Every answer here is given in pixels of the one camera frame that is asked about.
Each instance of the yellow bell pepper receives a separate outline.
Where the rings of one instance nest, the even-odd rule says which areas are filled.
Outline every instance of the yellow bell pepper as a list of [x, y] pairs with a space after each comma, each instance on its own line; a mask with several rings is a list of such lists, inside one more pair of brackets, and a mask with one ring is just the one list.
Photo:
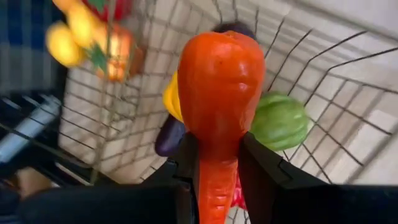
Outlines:
[[177, 72], [174, 73], [172, 80], [164, 91], [163, 104], [174, 118], [183, 122], [180, 109], [180, 98], [178, 97]]

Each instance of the wire basket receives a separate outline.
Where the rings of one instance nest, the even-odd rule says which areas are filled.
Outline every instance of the wire basket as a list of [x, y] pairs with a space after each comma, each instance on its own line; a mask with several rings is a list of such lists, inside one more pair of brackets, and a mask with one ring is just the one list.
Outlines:
[[[140, 183], [163, 164], [154, 141], [180, 52], [194, 35], [234, 20], [250, 26], [263, 48], [264, 93], [300, 100], [312, 121], [304, 143], [280, 153], [284, 159], [329, 183], [398, 184], [395, 35], [301, 1], [134, 3], [122, 25], [146, 48], [142, 73], [113, 83], [87, 62], [67, 76], [59, 145], [79, 166], [93, 167], [92, 184], [98, 172]], [[232, 208], [227, 223], [244, 222], [247, 212]]]

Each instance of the purple eggplant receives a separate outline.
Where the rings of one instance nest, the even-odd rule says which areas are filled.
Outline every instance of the purple eggplant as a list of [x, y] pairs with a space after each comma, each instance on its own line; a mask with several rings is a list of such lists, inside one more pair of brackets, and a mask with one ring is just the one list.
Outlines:
[[248, 27], [248, 25], [244, 24], [243, 22], [235, 21], [235, 22], [226, 22], [217, 25], [213, 31], [214, 32], [226, 32], [226, 31], [235, 31], [240, 34], [246, 35], [248, 37], [256, 39], [254, 32]]
[[156, 137], [155, 152], [160, 156], [172, 156], [177, 152], [184, 134], [184, 124], [169, 114]]

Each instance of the metal wire grid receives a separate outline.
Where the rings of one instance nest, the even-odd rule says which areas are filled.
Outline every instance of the metal wire grid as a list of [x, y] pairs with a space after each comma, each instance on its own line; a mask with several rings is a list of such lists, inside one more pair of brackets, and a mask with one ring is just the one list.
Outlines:
[[[125, 167], [139, 164], [140, 161], [143, 162], [140, 166], [146, 168], [139, 169], [140, 172], [130, 181], [140, 182], [151, 175], [164, 161], [153, 151], [155, 137], [167, 115], [166, 110], [159, 106], [162, 91], [177, 68], [178, 56], [183, 45], [192, 36], [210, 30], [220, 21], [239, 19], [253, 28], [259, 43], [264, 47], [264, 58], [267, 59], [268, 65], [264, 92], [283, 91], [302, 100], [307, 109], [313, 105], [323, 105], [316, 116], [310, 114], [313, 125], [307, 140], [299, 147], [284, 151], [284, 158], [332, 183], [328, 168], [335, 162], [335, 158], [347, 157], [356, 165], [355, 170], [342, 182], [350, 183], [356, 180], [396, 134], [395, 124], [389, 128], [381, 126], [370, 121], [369, 115], [383, 99], [393, 99], [392, 96], [396, 96], [398, 91], [388, 86], [373, 85], [340, 75], [335, 71], [398, 49], [390, 47], [369, 51], [352, 44], [352, 40], [371, 35], [389, 45], [392, 42], [395, 46], [396, 40], [387, 39], [385, 35], [370, 32], [355, 24], [348, 26], [355, 27], [355, 33], [346, 37], [335, 37], [300, 20], [292, 19], [289, 15], [280, 15], [272, 9], [251, 2], [212, 2], [215, 14], [184, 0], [166, 3], [136, 2], [133, 17], [129, 18], [125, 25], [134, 31], [138, 45], [146, 46], [147, 57], [143, 73], [122, 83], [108, 83], [106, 79], [99, 79], [95, 75], [90, 64], [80, 67], [79, 72], [72, 72], [68, 76], [67, 97], [62, 105], [63, 125], [69, 125], [62, 128], [60, 133], [61, 139], [64, 139], [62, 147], [89, 164], [80, 164], [81, 166], [93, 166], [110, 176], [124, 170]], [[114, 1], [110, 1], [110, 8], [113, 5]], [[339, 18], [322, 18], [318, 14], [316, 16], [333, 24], [347, 26], [347, 22]], [[306, 56], [296, 54], [297, 52], [305, 52]], [[274, 63], [278, 55], [281, 55], [279, 58], [282, 60]], [[295, 62], [302, 64], [300, 69], [297, 69], [298, 75], [285, 75], [284, 70], [293, 67]], [[311, 87], [301, 82], [309, 70], [321, 74]], [[332, 94], [322, 92], [327, 84], [335, 84], [333, 80], [338, 80], [338, 85]], [[358, 107], [355, 106], [363, 99], [370, 100], [367, 105], [361, 105], [361, 111], [358, 112]], [[347, 116], [354, 122], [345, 123], [347, 119], [344, 118]], [[376, 149], [369, 151], [365, 157], [358, 158], [357, 153], [351, 152], [347, 145], [363, 125], [382, 133], [384, 138], [378, 142]], [[346, 127], [347, 131], [336, 135], [341, 127]], [[325, 158], [320, 152], [324, 152], [322, 146], [325, 146], [326, 141], [332, 142], [334, 148], [330, 149]], [[109, 150], [116, 146], [118, 150]], [[301, 154], [307, 156], [298, 162], [295, 158]], [[107, 166], [106, 169], [101, 167], [101, 164], [104, 166], [107, 162], [116, 165]], [[232, 210], [227, 223], [240, 222], [238, 220], [249, 222], [247, 213], [240, 209]]]

